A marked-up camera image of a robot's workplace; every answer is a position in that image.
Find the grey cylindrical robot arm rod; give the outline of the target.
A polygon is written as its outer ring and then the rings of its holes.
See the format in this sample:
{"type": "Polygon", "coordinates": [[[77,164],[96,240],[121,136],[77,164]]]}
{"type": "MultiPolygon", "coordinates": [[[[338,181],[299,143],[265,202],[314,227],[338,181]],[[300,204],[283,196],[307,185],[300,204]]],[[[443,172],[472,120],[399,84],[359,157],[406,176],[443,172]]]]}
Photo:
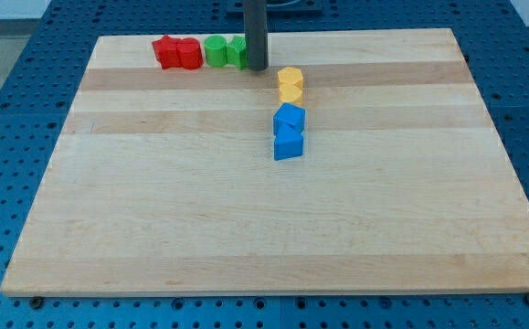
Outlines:
{"type": "Polygon", "coordinates": [[[267,2],[244,0],[243,17],[248,67],[253,71],[263,71],[269,65],[267,2]]]}

